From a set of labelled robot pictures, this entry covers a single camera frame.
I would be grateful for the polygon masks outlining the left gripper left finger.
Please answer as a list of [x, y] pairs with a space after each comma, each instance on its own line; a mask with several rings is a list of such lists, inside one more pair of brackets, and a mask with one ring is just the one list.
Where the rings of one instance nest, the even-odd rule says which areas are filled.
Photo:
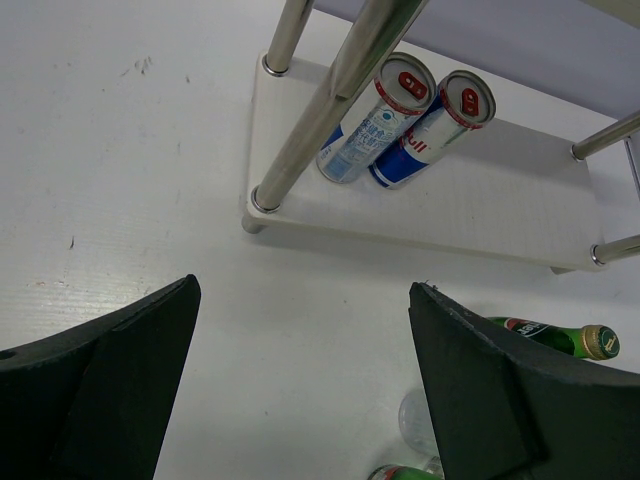
[[4, 479], [151, 479], [201, 300], [193, 275], [1, 353]]

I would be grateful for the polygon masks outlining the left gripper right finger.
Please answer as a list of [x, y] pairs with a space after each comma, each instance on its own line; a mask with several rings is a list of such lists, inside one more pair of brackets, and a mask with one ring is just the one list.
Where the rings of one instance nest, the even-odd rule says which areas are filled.
[[449, 479], [635, 479], [639, 377], [496, 326], [416, 283], [409, 317]]

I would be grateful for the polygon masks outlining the Pocari Sweat bottle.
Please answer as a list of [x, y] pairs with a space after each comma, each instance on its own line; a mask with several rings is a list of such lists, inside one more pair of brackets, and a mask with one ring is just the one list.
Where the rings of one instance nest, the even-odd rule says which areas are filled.
[[409, 391], [401, 401], [398, 425], [405, 443], [427, 456], [439, 454], [426, 394], [422, 389]]

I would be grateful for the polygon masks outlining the green glass bottle front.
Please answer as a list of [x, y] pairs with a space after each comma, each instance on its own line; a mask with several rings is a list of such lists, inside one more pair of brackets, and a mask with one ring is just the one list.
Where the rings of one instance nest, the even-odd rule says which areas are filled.
[[368, 480], [441, 480], [444, 473], [439, 464], [434, 467], [411, 467], [401, 464], [385, 464], [373, 470]]

